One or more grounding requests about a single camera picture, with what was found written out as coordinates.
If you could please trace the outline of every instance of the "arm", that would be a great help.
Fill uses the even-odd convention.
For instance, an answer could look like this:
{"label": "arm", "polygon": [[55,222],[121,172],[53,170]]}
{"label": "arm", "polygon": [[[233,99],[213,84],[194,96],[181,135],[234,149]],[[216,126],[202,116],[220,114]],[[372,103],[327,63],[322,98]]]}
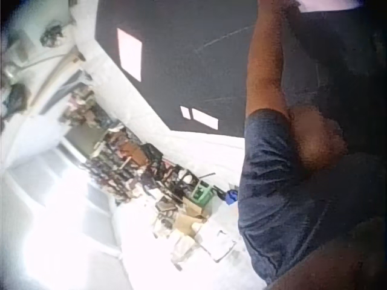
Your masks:
{"label": "arm", "polygon": [[246,117],[259,109],[276,110],[288,117],[281,91],[281,22],[286,0],[261,0],[250,44],[247,66]]}

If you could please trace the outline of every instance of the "blue object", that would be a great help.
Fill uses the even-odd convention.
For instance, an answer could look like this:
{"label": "blue object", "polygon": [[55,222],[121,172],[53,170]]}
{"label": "blue object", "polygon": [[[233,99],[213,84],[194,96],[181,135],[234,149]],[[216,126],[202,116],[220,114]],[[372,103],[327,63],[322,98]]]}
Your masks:
{"label": "blue object", "polygon": [[238,191],[231,189],[226,193],[226,204],[230,205],[233,204],[238,200]]}

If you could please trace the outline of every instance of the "white wall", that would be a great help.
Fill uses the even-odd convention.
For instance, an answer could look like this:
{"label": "white wall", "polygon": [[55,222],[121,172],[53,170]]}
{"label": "white wall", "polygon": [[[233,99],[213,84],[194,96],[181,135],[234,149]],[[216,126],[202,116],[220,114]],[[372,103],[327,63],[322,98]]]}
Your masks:
{"label": "white wall", "polygon": [[75,38],[87,59],[83,67],[94,79],[94,91],[101,107],[124,122],[141,140],[156,146],[169,160],[198,176],[215,172],[207,181],[224,190],[229,189],[229,183],[239,184],[243,138],[169,130],[95,41],[97,1],[80,1],[72,12],[82,27]]}
{"label": "white wall", "polygon": [[[32,0],[28,5],[23,6],[10,23],[9,31],[23,30],[31,40],[32,45],[28,46],[28,61],[21,63],[17,58],[11,56],[11,60],[19,66],[35,63],[50,56],[66,54],[74,46],[74,38],[71,30],[66,31],[66,42],[58,48],[45,48],[39,39],[47,25],[52,21],[68,23],[70,14],[67,0]],[[55,58],[42,62],[36,66],[24,70],[20,74],[20,81],[30,90],[30,100],[35,97],[47,77],[61,61]],[[64,72],[45,92],[44,98],[50,98],[56,90],[65,83],[72,75],[73,69]],[[40,103],[37,112],[44,103]],[[59,103],[52,111],[46,115],[30,115],[29,112],[16,114],[5,125],[5,130],[1,135],[1,163],[2,170],[13,163],[19,163],[29,157],[55,147],[68,128],[57,122],[66,107],[66,102]]]}

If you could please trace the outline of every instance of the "floor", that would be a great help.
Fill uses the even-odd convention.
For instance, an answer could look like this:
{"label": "floor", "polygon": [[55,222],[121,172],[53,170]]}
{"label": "floor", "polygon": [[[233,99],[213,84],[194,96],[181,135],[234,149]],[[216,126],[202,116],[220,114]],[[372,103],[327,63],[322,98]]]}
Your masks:
{"label": "floor", "polygon": [[59,149],[1,176],[4,289],[130,290],[108,197]]}
{"label": "floor", "polygon": [[[236,240],[233,250],[216,263],[205,250],[195,249],[179,271],[171,262],[175,240],[155,238],[152,226],[156,215],[154,204],[145,199],[142,197],[121,205],[114,214],[121,237],[123,263],[134,289],[264,289],[265,282],[253,271],[241,239],[213,217],[207,222],[211,223],[211,230],[217,228],[230,233]],[[236,225],[236,215],[224,218]]]}

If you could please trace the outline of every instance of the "short sleeve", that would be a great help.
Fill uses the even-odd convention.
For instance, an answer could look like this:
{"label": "short sleeve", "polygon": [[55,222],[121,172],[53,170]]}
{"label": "short sleeve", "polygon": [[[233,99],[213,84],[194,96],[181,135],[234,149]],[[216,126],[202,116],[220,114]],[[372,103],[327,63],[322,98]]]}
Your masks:
{"label": "short sleeve", "polygon": [[280,112],[262,109],[246,120],[245,160],[239,200],[265,196],[302,178],[290,122]]}

